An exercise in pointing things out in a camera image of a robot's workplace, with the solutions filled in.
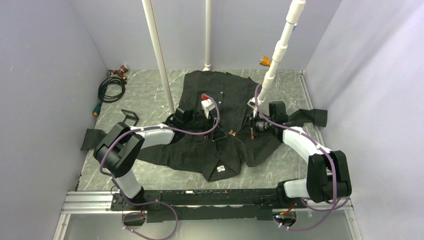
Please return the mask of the dark pinstriped shirt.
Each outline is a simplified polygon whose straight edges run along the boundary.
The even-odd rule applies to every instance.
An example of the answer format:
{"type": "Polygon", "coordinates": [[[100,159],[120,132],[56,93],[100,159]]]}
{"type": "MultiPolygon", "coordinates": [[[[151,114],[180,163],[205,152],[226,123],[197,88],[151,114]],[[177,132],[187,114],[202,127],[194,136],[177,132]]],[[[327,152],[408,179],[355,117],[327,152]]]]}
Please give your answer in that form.
{"type": "Polygon", "coordinates": [[[237,176],[242,164],[248,167],[262,164],[281,142],[270,133],[259,133],[251,139],[247,117],[253,111],[247,100],[256,86],[252,79],[228,72],[186,74],[175,113],[203,110],[204,94],[215,105],[212,111],[220,113],[218,127],[208,135],[182,134],[175,143],[143,148],[137,159],[173,170],[200,173],[209,182],[237,176]]]}

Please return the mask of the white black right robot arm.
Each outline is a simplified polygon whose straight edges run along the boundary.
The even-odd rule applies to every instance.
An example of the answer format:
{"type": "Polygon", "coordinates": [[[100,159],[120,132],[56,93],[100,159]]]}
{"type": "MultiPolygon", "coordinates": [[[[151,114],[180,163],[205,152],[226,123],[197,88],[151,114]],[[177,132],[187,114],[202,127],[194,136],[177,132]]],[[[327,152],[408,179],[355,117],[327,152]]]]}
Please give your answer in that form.
{"type": "Polygon", "coordinates": [[[307,163],[305,179],[278,183],[276,203],[287,208],[300,199],[321,203],[349,197],[352,185],[346,155],[341,150],[331,150],[323,146],[303,130],[305,123],[325,127],[327,110],[298,109],[287,114],[283,101],[272,101],[268,108],[269,115],[264,117],[258,113],[247,116],[250,138],[253,140],[261,133],[271,134],[295,150],[307,163]]]}

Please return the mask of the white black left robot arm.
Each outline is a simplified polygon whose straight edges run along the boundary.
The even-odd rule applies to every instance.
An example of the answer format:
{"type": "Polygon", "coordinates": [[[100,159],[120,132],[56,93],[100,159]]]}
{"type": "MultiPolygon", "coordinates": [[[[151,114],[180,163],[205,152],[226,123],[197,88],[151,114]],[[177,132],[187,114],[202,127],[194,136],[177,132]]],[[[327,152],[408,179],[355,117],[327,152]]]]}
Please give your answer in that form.
{"type": "Polygon", "coordinates": [[[148,147],[170,145],[182,134],[202,136],[212,133],[219,125],[218,110],[206,113],[186,110],[176,112],[153,126],[131,128],[117,123],[94,148],[93,156],[100,164],[100,172],[111,178],[131,210],[145,202],[145,190],[135,177],[133,166],[139,152],[148,147]]]}

